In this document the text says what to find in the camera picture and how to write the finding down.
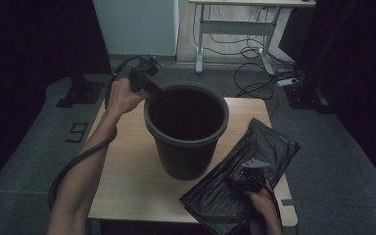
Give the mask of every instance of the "trash can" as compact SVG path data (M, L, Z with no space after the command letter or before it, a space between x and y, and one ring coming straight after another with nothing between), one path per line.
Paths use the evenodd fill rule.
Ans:
M164 171L179 180L199 178L207 171L218 138L227 127L227 103L197 82L171 82L161 89L163 92L145 102L144 116Z

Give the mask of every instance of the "garbage bag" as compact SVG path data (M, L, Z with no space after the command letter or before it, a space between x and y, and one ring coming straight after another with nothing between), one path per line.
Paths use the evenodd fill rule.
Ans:
M299 149L298 142L253 118L228 156L179 200L214 234L238 234L248 226L248 218L255 209L246 196L233 195L229 179L238 178L241 164L255 158L270 164L263 172L275 187Z

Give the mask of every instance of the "white wall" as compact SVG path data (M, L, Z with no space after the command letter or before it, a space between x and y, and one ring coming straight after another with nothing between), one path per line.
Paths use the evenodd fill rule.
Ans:
M93 0L110 55L175 56L178 0Z

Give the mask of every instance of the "desk top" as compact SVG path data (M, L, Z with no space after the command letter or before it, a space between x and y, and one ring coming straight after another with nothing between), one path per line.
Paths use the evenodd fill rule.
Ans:
M314 0L189 0L190 3L205 5L237 5L237 6L267 6L267 7L314 7Z
M246 132L252 118L270 126L263 100L226 98L230 117L227 129L218 143L208 172L220 163ZM101 182L89 217L100 219L193 222L179 202L200 179L180 181L168 176L162 168L154 137L146 128L144 102L131 113L121 117L117 139L111 143ZM104 112L102 105L95 123ZM283 207L281 200L291 199L286 176L275 188L283 225L298 223L294 207Z

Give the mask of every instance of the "table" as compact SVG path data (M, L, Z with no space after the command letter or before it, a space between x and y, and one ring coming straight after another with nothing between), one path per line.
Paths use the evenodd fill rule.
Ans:
M190 3L201 5L199 42L197 47L197 60L195 72L203 72L203 34L238 34L238 35L263 35L267 36L262 48L259 49L260 57L265 70L274 74L270 60L267 56L268 47L273 37L274 29L279 19L282 8L314 7L315 1L308 0L189 0ZM205 5L232 5L232 6L263 6L275 7L276 12L271 22L233 22L233 21L211 21L204 18Z
M263 100L225 98L230 111L226 131L218 143L208 172L220 163L246 132L252 118L270 126ZM144 102L122 116L117 125L117 139L110 145L101 182L89 217L105 220L137 220L198 223L179 202L179 198L202 177L180 181L168 176L162 168L154 137L146 128ZM104 112L102 105L95 123ZM284 226L295 226L298 219L294 206L283 206L291 194L286 175L274 189Z

